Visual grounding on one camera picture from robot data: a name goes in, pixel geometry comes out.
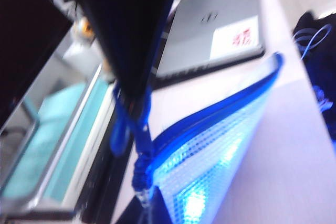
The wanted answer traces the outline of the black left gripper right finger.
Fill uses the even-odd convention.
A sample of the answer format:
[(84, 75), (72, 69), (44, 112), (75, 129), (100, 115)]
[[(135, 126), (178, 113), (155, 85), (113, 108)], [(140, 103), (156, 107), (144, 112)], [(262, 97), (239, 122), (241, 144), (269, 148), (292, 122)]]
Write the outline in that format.
[(144, 93), (173, 0), (119, 0), (118, 80), (131, 98)]

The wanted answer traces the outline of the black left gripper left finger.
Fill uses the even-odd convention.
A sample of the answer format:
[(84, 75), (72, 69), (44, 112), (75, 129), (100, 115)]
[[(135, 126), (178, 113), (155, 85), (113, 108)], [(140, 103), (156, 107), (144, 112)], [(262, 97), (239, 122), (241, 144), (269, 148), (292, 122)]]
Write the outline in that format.
[(133, 80), (128, 75), (133, 59), (129, 36), (123, 30), (127, 16), (123, 16), (120, 0), (75, 0), (89, 20), (101, 48), (125, 96), (133, 97)]

